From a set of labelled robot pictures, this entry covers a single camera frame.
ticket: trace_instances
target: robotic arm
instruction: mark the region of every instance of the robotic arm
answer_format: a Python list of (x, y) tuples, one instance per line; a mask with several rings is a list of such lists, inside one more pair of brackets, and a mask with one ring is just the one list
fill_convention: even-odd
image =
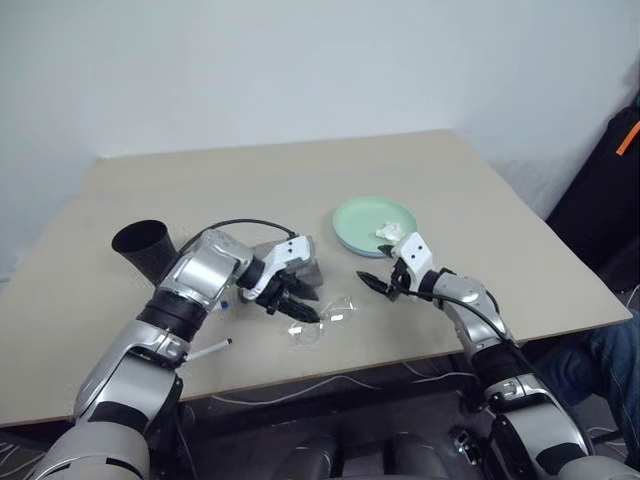
[(34, 480), (146, 480), (144, 435), (180, 398), (190, 342), (222, 293), (234, 285), (242, 296), (303, 322), (317, 312), (297, 301), (317, 299), (313, 289), (287, 273), (313, 261), (311, 239), (290, 238), (260, 260), (252, 250), (215, 229), (202, 232), (177, 253), (166, 227), (153, 220), (121, 230), (112, 246), (156, 286), (153, 298), (120, 332), (79, 390), (75, 426), (49, 450)]
[(508, 478), (640, 478), (619, 462), (590, 456), (589, 439), (522, 356), (482, 283), (447, 269), (437, 271), (418, 233), (380, 250), (396, 260), (390, 283), (366, 272), (358, 276), (392, 301), (400, 294), (432, 301), (453, 322), (467, 361), (496, 413), (492, 448)]

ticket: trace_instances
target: light green plate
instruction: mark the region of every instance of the light green plate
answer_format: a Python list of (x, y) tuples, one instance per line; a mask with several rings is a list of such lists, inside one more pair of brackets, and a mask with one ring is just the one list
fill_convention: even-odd
[(376, 237), (376, 230), (387, 222), (399, 223), (405, 234), (418, 230), (418, 223), (408, 209), (384, 197), (355, 197), (333, 214), (333, 229), (340, 243), (365, 257), (384, 257), (378, 245), (391, 242)]

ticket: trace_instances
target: black bag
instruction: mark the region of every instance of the black bag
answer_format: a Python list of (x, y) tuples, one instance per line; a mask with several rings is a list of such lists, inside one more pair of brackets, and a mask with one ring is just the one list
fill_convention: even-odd
[(640, 94), (607, 130), (547, 219), (613, 290), (640, 277)]

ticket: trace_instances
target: beige table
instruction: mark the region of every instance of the beige table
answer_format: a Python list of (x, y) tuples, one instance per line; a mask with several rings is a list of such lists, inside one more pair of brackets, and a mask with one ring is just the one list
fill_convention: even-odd
[[(99, 161), (0, 298), (0, 424), (70, 414), (76, 390), (117, 332), (152, 294), (110, 249), (144, 218), (176, 243), (219, 220), (254, 217), (313, 235), (325, 285), (321, 304), (350, 295), (358, 308), (319, 340), (295, 345), (292, 321), (256, 305), (211, 316), (194, 349), (231, 347), (182, 368), (184, 397), (456, 351), (450, 322), (425, 302), (387, 301), (356, 270), (388, 275), (390, 262), (358, 257), (331, 229), (335, 207), (380, 194), (412, 209), (436, 261), (481, 279), (518, 339), (629, 318), (562, 242), (469, 146), (450, 131)], [(249, 244), (278, 238), (229, 228)]]

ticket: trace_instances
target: person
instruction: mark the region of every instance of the person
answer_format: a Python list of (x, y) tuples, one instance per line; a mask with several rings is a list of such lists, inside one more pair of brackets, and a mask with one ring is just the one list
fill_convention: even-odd
[(640, 312), (623, 323), (567, 338), (543, 355), (543, 381), (570, 405), (604, 397), (629, 451), (627, 465), (640, 470)]

